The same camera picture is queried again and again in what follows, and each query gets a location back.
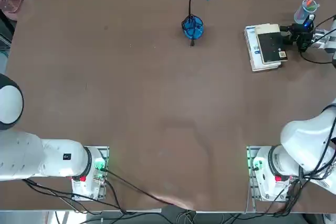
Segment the robotic arm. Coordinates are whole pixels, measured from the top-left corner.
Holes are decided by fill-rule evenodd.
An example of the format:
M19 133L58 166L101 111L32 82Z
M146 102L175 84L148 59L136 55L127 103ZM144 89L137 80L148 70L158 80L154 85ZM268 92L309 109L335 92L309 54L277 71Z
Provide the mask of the robotic arm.
M74 193L102 198L106 173L100 169L107 165L102 152L97 147L82 146L72 140L40 139L33 134L10 130L21 117L23 104L18 85L0 74L0 181L71 177Z
M299 168L308 174L316 168L331 134L331 142L318 167L315 177L325 178L311 181L336 194L336 147L333 143L336 130L336 99L317 117L306 121L292 121L281 132L281 145L263 146L253 161L261 199L273 201L284 189L279 201L286 199L292 177L299 176Z

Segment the brown table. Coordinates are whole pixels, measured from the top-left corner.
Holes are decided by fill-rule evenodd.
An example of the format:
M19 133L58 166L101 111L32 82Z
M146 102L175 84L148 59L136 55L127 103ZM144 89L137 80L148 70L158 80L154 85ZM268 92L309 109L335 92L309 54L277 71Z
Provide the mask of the brown table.
M109 145L113 171L182 207L244 211L246 146L279 144L287 122L336 97L333 66L305 62L295 47L281 69L250 69L245 26L291 24L300 1L193 0L205 32L190 48L188 0L25 0L7 69L25 97L16 128ZM318 2L317 22L335 13L335 0ZM307 57L326 59L313 49ZM38 181L71 191L65 178ZM162 206L113 184L126 209ZM296 211L336 212L336 196L306 189ZM0 194L0 209L69 209L20 181L1 182Z

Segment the book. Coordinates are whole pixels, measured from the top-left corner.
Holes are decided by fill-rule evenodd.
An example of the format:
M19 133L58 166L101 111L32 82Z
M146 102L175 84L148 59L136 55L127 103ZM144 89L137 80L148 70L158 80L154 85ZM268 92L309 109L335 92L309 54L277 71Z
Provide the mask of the book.
M258 25L255 27L255 32L263 64L288 60L277 24Z
M263 70L276 69L281 65L281 62L264 64L261 59L261 53L255 33L256 26L247 26L244 30L246 45L249 53L250 64L253 72Z

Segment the lamp base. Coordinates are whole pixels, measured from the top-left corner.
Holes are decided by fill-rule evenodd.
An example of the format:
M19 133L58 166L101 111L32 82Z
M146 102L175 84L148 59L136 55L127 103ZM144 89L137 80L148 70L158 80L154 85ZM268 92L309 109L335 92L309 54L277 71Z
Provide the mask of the lamp base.
M194 40L199 39L204 31L203 21L194 15L188 15L182 21L182 29L185 36L191 39L191 46L194 46Z

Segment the clear cup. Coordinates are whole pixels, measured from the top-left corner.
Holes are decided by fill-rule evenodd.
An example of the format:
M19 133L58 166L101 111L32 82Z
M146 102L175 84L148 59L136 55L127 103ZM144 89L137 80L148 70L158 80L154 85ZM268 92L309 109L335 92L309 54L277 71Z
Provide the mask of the clear cup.
M308 15L314 13L318 8L317 3L315 1L313 1L310 4L310 6L315 6L315 8L307 7L307 0L302 1L302 5L294 14L294 20L297 24L303 24Z

